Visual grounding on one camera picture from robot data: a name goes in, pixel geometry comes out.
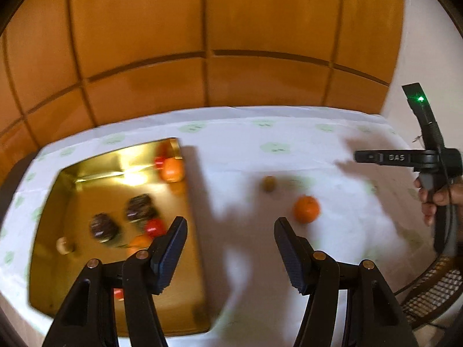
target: wooden cabinet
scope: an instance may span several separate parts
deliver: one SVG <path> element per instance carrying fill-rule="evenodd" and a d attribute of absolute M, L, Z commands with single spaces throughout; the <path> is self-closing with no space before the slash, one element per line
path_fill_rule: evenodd
<path fill-rule="evenodd" d="M 399 53 L 404 0 L 343 0 L 334 61 L 390 83 Z"/>
<path fill-rule="evenodd" d="M 6 28 L 12 80 L 24 112 L 79 80 L 66 0 L 25 0 Z"/>
<path fill-rule="evenodd" d="M 325 106 L 365 113 L 380 113 L 387 86 L 367 78 L 333 69 Z"/>
<path fill-rule="evenodd" d="M 207 0 L 209 47 L 330 60 L 339 4 L 340 0 Z"/>
<path fill-rule="evenodd" d="M 329 69 L 307 62 L 225 56 L 209 61 L 209 104 L 321 105 Z"/>
<path fill-rule="evenodd" d="M 98 125 L 154 113 L 204 107 L 203 59 L 122 71 L 88 85 Z"/>
<path fill-rule="evenodd" d="M 3 56 L 3 36 L 0 36 L 0 134 L 21 117 L 11 91 Z"/>
<path fill-rule="evenodd" d="M 203 48 L 201 0 L 70 0 L 82 75 Z"/>

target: red apple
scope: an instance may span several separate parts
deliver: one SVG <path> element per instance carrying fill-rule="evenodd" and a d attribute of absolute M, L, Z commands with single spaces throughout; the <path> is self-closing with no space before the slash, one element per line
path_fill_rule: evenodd
<path fill-rule="evenodd" d="M 161 170 L 164 167 L 164 162 L 166 161 L 166 158 L 164 156 L 156 156 L 154 158 L 154 166 L 156 169 Z"/>
<path fill-rule="evenodd" d="M 167 233 L 164 221 L 161 218 L 153 218 L 146 222 L 144 230 L 152 239 Z"/>
<path fill-rule="evenodd" d="M 124 290 L 121 288 L 114 289 L 114 298 L 116 300 L 124 300 Z"/>

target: gold tray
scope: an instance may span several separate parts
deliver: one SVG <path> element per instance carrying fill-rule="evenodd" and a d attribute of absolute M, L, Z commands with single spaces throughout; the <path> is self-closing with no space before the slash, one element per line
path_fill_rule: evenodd
<path fill-rule="evenodd" d="M 177 215 L 188 222 L 188 237 L 172 282 L 153 296 L 165 335 L 205 332 L 210 322 L 205 306 L 204 284 L 196 230 L 188 206 L 186 180 L 165 183 L 153 167 L 156 152 L 163 147 L 169 156 L 181 158 L 177 139 L 126 147 L 89 158 L 64 168 L 50 191 L 43 209 L 32 251 L 29 284 L 31 306 L 54 316 L 85 263 L 99 258 L 103 263 L 127 258 L 124 245 L 141 232 L 125 218 L 130 198 L 148 193 L 161 217 L 170 226 Z M 89 231 L 94 214 L 108 213 L 122 234 L 99 243 Z M 65 236 L 75 251 L 61 255 L 56 240 Z M 115 301 L 117 334 L 128 336 L 124 301 Z"/>

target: black plastic arm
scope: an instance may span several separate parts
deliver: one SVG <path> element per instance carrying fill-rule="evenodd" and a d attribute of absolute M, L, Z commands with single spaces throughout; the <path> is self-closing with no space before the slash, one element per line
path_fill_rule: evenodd
<path fill-rule="evenodd" d="M 411 327 L 380 271 L 358 266 L 358 286 L 348 290 L 343 347 L 418 347 Z"/>
<path fill-rule="evenodd" d="M 167 234 L 147 250 L 130 256 L 122 266 L 127 328 L 132 347 L 167 347 L 152 294 L 170 284 L 187 238 L 185 218 L 177 217 Z"/>
<path fill-rule="evenodd" d="M 315 291 L 310 295 L 294 347 L 330 347 L 336 321 L 339 266 L 329 255 L 313 263 L 319 271 Z"/>
<path fill-rule="evenodd" d="M 42 347 L 118 347 L 113 296 L 101 261 L 89 261 L 64 299 Z"/>

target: orange fruit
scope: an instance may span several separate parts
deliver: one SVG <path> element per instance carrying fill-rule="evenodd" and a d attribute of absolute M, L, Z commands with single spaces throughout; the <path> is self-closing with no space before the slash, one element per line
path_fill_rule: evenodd
<path fill-rule="evenodd" d="M 161 178 L 168 183 L 182 181 L 185 177 L 183 160 L 177 158 L 167 158 L 164 167 L 161 169 Z"/>
<path fill-rule="evenodd" d="M 151 242 L 153 241 L 150 236 L 147 234 L 142 234 L 135 236 L 131 242 L 129 242 L 126 252 L 127 252 L 127 257 L 130 257 L 132 254 L 138 252 L 141 249 L 145 249 L 151 245 Z"/>
<path fill-rule="evenodd" d="M 293 213 L 299 223 L 312 223 L 320 215 L 320 205 L 314 197 L 303 195 L 294 204 Z"/>

